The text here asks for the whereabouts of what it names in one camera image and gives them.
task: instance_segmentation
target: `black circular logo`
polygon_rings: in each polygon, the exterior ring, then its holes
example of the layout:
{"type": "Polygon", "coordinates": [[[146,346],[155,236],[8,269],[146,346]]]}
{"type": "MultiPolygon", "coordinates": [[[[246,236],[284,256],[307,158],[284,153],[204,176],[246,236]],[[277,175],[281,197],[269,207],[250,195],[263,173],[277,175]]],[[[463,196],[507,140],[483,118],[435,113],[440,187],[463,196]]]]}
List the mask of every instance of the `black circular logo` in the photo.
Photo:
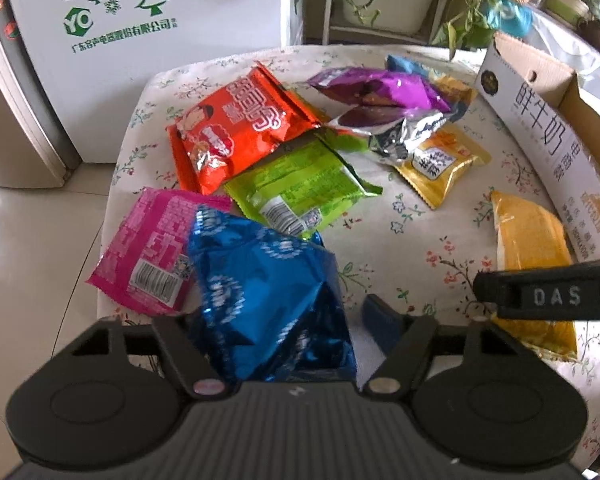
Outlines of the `black circular logo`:
{"type": "Polygon", "coordinates": [[[487,94],[496,95],[498,93],[498,78],[491,70],[485,70],[482,72],[480,83],[487,94]]]}

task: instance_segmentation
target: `pink snack package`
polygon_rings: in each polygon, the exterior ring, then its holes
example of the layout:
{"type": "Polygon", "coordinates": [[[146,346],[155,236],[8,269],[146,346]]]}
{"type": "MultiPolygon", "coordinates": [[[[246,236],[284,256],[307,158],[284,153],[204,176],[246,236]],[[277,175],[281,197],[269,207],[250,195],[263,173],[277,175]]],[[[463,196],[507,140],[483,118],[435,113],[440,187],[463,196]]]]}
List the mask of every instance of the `pink snack package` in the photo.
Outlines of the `pink snack package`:
{"type": "Polygon", "coordinates": [[[199,204],[228,212],[227,196],[179,189],[142,190],[87,283],[131,310],[179,310],[194,281],[187,243],[199,204]]]}

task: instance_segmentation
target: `refrigerator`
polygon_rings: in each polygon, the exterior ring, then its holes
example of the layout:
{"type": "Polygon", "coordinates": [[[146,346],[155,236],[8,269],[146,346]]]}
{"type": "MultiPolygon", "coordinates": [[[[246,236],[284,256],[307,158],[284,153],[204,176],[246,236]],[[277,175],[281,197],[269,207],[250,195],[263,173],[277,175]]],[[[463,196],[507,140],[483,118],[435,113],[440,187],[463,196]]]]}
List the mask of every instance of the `refrigerator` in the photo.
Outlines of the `refrigerator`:
{"type": "Polygon", "coordinates": [[[79,164],[0,0],[0,186],[60,187],[79,164]]]}
{"type": "Polygon", "coordinates": [[[116,161],[156,73],[302,43],[294,0],[10,1],[49,106],[85,162],[116,161]]]}

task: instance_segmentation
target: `silver screw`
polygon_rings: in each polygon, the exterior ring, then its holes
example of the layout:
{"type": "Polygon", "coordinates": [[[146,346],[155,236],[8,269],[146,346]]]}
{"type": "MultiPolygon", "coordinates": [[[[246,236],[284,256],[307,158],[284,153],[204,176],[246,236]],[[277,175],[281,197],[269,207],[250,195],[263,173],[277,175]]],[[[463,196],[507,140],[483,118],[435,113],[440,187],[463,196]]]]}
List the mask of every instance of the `silver screw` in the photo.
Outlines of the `silver screw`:
{"type": "Polygon", "coordinates": [[[193,391],[209,397],[219,395],[224,392],[224,383],[218,379],[202,379],[193,385],[193,391]]]}
{"type": "Polygon", "coordinates": [[[390,395],[400,389],[400,383],[391,377],[376,377],[369,381],[369,389],[375,394],[390,395]]]}

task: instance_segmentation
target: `ribbed black surface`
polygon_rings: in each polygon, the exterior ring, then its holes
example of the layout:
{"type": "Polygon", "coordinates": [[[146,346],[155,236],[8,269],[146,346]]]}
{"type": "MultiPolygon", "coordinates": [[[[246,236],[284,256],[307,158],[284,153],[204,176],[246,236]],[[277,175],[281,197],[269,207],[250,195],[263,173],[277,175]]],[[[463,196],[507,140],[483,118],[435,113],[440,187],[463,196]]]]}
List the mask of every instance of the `ribbed black surface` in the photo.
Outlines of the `ribbed black surface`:
{"type": "Polygon", "coordinates": [[[195,405],[180,429],[133,463],[58,472],[27,463],[9,480],[582,480],[570,466],[526,474],[451,463],[396,404],[360,397],[351,384],[244,384],[195,405]]]}

